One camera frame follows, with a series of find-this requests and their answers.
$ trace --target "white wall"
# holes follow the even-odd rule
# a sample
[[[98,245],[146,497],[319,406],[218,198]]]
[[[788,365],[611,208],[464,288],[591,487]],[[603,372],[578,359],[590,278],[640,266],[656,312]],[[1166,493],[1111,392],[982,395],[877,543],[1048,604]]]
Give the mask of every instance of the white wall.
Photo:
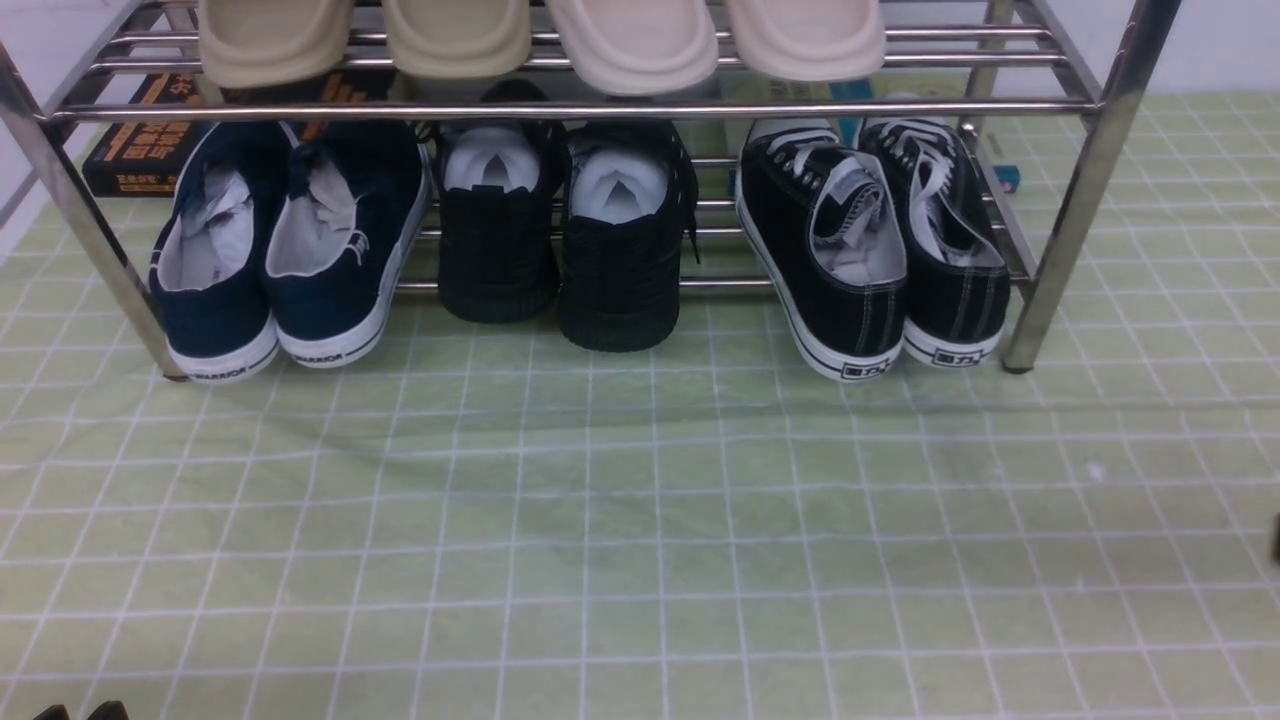
[[[125,0],[0,0],[0,41],[44,100]],[[1106,79],[1129,17],[1129,0],[1051,0],[1100,81]],[[978,22],[980,4],[884,4],[891,23]],[[1184,0],[1156,73],[1155,91],[1280,90],[1280,0]],[[1002,92],[1042,95],[1056,83],[1047,70],[1002,70]],[[0,129],[0,209],[28,174]]]

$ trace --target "metal shoe rack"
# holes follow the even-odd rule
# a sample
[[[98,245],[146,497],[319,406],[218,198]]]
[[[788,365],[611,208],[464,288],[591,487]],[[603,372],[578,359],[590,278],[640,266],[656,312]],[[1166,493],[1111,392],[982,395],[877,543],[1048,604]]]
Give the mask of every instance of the metal shoe rack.
[[[919,3],[920,0],[883,0]],[[970,68],[964,97],[918,101],[806,101],[787,104],[733,104],[708,101],[644,101],[582,104],[547,102],[529,105],[442,105],[413,102],[374,102],[362,105],[305,104],[276,106],[224,105],[109,105],[100,97],[108,81],[116,74],[198,73],[196,56],[196,12],[193,0],[133,0],[122,13],[116,27],[84,56],[77,72],[46,106],[32,97],[13,60],[0,45],[0,119],[9,128],[35,167],[50,196],[67,218],[72,232],[129,318],[143,345],[165,377],[184,379],[169,357],[156,307],[147,295],[137,269],[131,264],[115,234],[90,195],[79,173],[63,149],[79,123],[170,122],[170,120],[351,120],[399,118],[404,120],[445,119],[564,119],[591,118],[668,118],[668,119],[750,119],[760,117],[849,117],[849,115],[948,115],[959,118],[959,128],[969,150],[987,178],[987,204],[998,241],[1002,243],[1023,293],[1021,316],[1004,354],[1009,372],[1033,368],[1080,249],[1102,202],[1138,105],[1181,0],[1134,0],[1120,50],[1106,83],[1100,83],[1071,38],[1050,9],[1048,0],[943,0],[986,4],[982,24],[901,26],[888,28],[887,68]],[[360,0],[361,5],[376,5]],[[541,0],[531,0],[541,5]],[[165,17],[170,29],[155,29]],[[721,72],[745,72],[736,56],[732,36],[721,28]],[[385,33],[352,33],[358,47],[343,60],[343,69],[389,69]],[[1034,46],[1010,50],[1009,42]],[[549,28],[535,32],[535,50],[525,65],[532,72],[571,72]],[[905,49],[904,44],[911,44]],[[936,47],[918,50],[919,46]],[[956,50],[957,45],[965,47]],[[134,55],[134,49],[165,47],[165,56]],[[1048,68],[1062,86],[1061,96],[996,97],[996,74],[1002,67]],[[205,88],[206,96],[216,88]],[[982,118],[987,115],[1065,114],[1082,118],[1087,131],[1070,186],[1064,196],[1052,233],[1038,258],[1028,245],[1018,218],[995,179],[991,163],[979,142]],[[704,168],[731,168],[735,158],[700,158]],[[727,199],[708,199],[699,210],[708,213],[732,208]],[[739,234],[737,227],[707,223],[708,236]],[[438,229],[424,231],[439,237]],[[768,287],[763,277],[686,278],[689,290],[741,290]],[[410,278],[401,283],[404,292],[430,292],[434,279]]]

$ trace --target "heel label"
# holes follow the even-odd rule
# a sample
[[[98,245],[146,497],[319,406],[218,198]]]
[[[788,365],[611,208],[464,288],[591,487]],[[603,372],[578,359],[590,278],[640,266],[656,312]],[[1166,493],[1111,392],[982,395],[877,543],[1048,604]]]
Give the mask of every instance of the heel label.
[[[884,360],[883,363],[877,363],[874,365],[851,365],[845,363],[844,369],[840,372],[840,378],[845,380],[868,380],[870,378],[878,378],[888,372],[893,360]]]
[[[982,364],[986,355],[983,352],[947,352],[938,350],[933,352],[933,364],[938,368],[975,368]]]

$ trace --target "shoe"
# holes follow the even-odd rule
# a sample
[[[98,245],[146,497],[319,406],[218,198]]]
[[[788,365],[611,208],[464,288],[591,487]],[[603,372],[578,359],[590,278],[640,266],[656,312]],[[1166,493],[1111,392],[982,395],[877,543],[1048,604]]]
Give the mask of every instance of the shoe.
[[[340,368],[378,345],[430,200],[426,146],[406,123],[330,123],[293,151],[262,282],[294,360]]]
[[[792,81],[870,76],[884,64],[879,0],[726,0],[742,61]]]
[[[692,160],[671,122],[593,122],[568,147],[561,332],[588,350],[648,350],[680,316],[686,229],[698,249]]]
[[[906,250],[876,158],[827,120],[758,120],[735,187],[805,363],[846,382],[888,372],[902,351]]]
[[[200,0],[200,61],[219,87],[297,82],[342,60],[355,0]]]
[[[169,354],[196,382],[244,379],[279,348],[257,272],[296,145],[283,123],[216,124],[178,176],[147,284]]]
[[[532,49],[527,0],[383,0],[387,46],[417,77],[509,73]]]
[[[521,79],[481,102],[538,102]],[[564,126],[556,122],[444,123],[436,136],[440,302],[472,323],[518,323],[556,302],[552,200],[564,177]]]
[[[579,77],[609,95],[684,90],[719,63],[703,0],[545,1]]]
[[[858,146],[884,165],[906,241],[906,350],[938,368],[969,368],[1000,343],[1009,265],[964,141],[941,118],[869,118]]]

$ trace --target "black sneaker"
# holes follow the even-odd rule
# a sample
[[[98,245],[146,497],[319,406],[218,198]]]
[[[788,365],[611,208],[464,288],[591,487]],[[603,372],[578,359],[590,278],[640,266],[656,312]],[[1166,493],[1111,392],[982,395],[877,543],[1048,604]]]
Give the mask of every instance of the black sneaker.
[[[247,378],[279,350],[257,269],[284,201],[296,145],[280,123],[218,124],[178,177],[148,284],[169,354],[196,382]]]
[[[572,131],[561,332],[588,350],[648,350],[680,316],[681,240],[696,251],[698,177],[671,122]]]
[[[481,102],[539,102],[522,79],[494,86]],[[558,122],[444,123],[436,137],[440,192],[440,302],[462,320],[516,323],[556,301],[552,200],[563,183]]]
[[[964,141],[941,118],[869,118],[858,146],[884,164],[906,240],[908,352],[938,368],[970,368],[1000,343],[1009,265]]]
[[[906,251],[879,163],[827,120],[759,120],[735,187],[809,366],[836,380],[883,375],[902,351]]]
[[[426,146],[406,123],[330,123],[293,151],[262,277],[294,360],[338,368],[378,345],[430,200]]]

